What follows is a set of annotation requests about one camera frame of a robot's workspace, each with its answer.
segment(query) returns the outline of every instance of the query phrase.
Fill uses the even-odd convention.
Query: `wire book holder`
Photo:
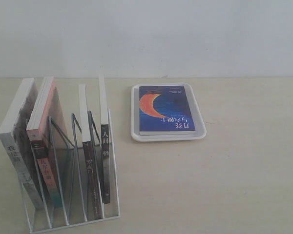
[[[91,135],[91,144],[95,149],[95,160],[97,161],[101,155],[100,138],[94,123],[92,113],[88,112],[89,128]],[[21,188],[21,196],[25,210],[25,216],[27,219],[29,232],[33,234],[44,233],[54,231],[58,229],[64,229],[74,226],[80,226],[84,224],[90,224],[110,219],[119,218],[119,197],[117,187],[117,175],[116,175],[116,163],[115,163],[115,150],[114,150],[114,138],[113,128],[111,123],[110,110],[108,110],[109,120],[109,133],[110,133],[110,186],[111,186],[111,203],[103,204],[103,218],[93,218],[93,210],[91,209],[91,200],[89,195],[89,183],[87,179],[87,171],[85,169],[85,159],[83,148],[78,146],[76,126],[81,132],[81,127],[72,113],[71,122],[74,143],[69,140],[59,125],[49,117],[49,130],[50,130],[50,150],[53,149],[56,173],[58,177],[59,192],[61,195],[62,207],[54,208],[50,196],[46,193],[46,189],[43,187],[43,177],[40,173],[36,156],[33,151],[35,167],[38,175],[38,181],[40,191],[42,194],[43,208],[36,209],[30,204],[29,199],[24,193],[24,187],[19,180]],[[98,144],[96,143],[94,132],[97,137]],[[58,134],[62,141],[65,143],[66,148],[61,149],[61,153],[55,147],[55,134]],[[60,164],[60,157],[65,155],[65,164]]]

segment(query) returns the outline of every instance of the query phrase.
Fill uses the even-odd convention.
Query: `blue book cover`
[[[190,134],[195,131],[182,85],[140,86],[139,100],[140,134]]]

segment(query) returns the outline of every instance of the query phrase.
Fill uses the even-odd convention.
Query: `book spine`
[[[14,141],[13,137],[11,135],[0,135],[0,139],[32,203],[37,209],[42,208],[43,202],[40,189],[36,187],[17,144],[12,143]]]
[[[100,198],[100,186],[98,183],[98,172],[95,165],[95,159],[93,154],[93,148],[91,142],[83,142],[84,158],[86,162],[86,169],[88,174],[91,203],[95,219],[103,218],[102,204]]]
[[[102,147],[102,161],[103,161],[103,182],[104,182],[104,203],[110,203],[110,157],[109,157],[109,126],[108,124],[101,125],[101,147]]]
[[[36,156],[37,163],[46,183],[47,189],[51,196],[53,206],[55,208],[62,206],[62,200],[58,191],[56,177],[51,170],[50,161],[48,159],[48,149],[45,147],[42,140],[34,140],[30,142]]]

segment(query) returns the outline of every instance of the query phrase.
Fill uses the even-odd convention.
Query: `white wall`
[[[293,76],[293,0],[0,0],[0,77]]]

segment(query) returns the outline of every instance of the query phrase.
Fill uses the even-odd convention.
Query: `book stand divider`
[[[90,111],[88,111],[91,143],[96,149],[95,157],[101,156],[100,138],[97,129],[94,124],[93,116]],[[32,234],[39,234],[49,231],[54,231],[58,229],[64,229],[74,226],[80,226],[84,224],[90,224],[100,221],[106,221],[110,219],[115,219],[120,217],[119,210],[119,197],[118,197],[118,187],[117,187],[117,174],[116,174],[116,163],[115,163],[115,150],[114,150],[114,138],[113,138],[113,128],[111,122],[110,110],[108,110],[109,119],[109,133],[110,133],[110,194],[111,203],[102,204],[103,206],[103,218],[95,219],[93,209],[91,206],[91,200],[89,195],[89,183],[87,179],[87,171],[85,167],[84,151],[82,147],[78,146],[76,126],[81,132],[81,127],[76,120],[75,115],[72,113],[72,130],[74,136],[74,143],[69,140],[66,134],[58,126],[58,124],[49,117],[49,130],[50,139],[49,142],[51,146],[55,145],[55,131],[61,136],[61,139],[66,145],[66,149],[61,149],[65,154],[68,161],[65,162],[65,167],[60,172],[59,170],[59,153],[58,150],[53,148],[53,153],[55,157],[55,164],[57,170],[58,185],[62,200],[62,207],[54,208],[52,205],[50,196],[45,193],[46,188],[43,189],[43,177],[38,168],[36,161],[36,156],[33,151],[35,167],[38,175],[38,181],[40,185],[40,191],[42,193],[43,208],[36,209],[33,204],[29,201],[29,197],[24,193],[24,187],[19,180],[21,188],[21,196],[25,209],[25,215],[29,227],[29,232]],[[93,129],[95,131],[98,144],[95,144],[95,138],[93,134]]]

